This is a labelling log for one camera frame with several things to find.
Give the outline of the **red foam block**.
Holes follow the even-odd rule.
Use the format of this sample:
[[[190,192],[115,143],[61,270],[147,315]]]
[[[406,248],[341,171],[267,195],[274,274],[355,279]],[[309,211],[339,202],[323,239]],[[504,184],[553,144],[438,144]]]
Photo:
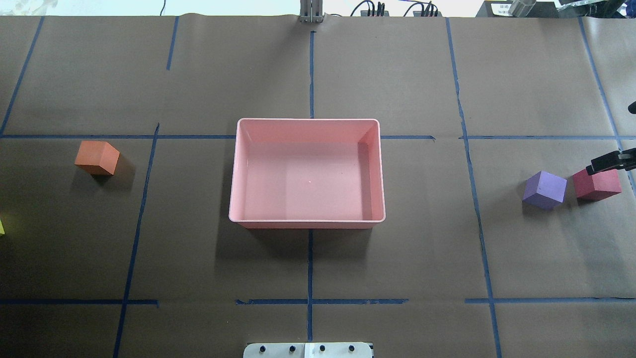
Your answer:
[[[601,201],[622,193],[622,184],[616,169],[589,175],[586,169],[572,176],[577,199]]]

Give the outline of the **purple foam block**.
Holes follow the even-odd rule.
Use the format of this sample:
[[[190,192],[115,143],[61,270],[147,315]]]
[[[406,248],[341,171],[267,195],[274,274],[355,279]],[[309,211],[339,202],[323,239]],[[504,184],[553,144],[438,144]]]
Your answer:
[[[563,204],[567,181],[549,172],[537,172],[525,182],[522,202],[552,210]]]

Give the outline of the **orange foam block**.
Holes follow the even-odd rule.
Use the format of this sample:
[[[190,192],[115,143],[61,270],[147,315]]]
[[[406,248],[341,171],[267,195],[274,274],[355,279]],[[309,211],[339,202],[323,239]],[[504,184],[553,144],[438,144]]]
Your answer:
[[[75,165],[93,176],[113,176],[120,152],[107,141],[80,143]]]

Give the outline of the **pink plastic bin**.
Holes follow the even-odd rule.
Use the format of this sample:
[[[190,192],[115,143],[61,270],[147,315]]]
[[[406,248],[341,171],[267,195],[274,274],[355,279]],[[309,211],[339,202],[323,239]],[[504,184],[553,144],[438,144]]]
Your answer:
[[[232,222],[248,229],[370,229],[386,215],[378,120],[237,122]]]

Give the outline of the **aluminium frame post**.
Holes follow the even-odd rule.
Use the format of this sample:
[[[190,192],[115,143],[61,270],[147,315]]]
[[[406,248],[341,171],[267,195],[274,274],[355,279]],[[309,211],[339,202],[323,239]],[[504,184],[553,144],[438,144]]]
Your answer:
[[[300,23],[322,23],[324,21],[323,0],[300,0]]]

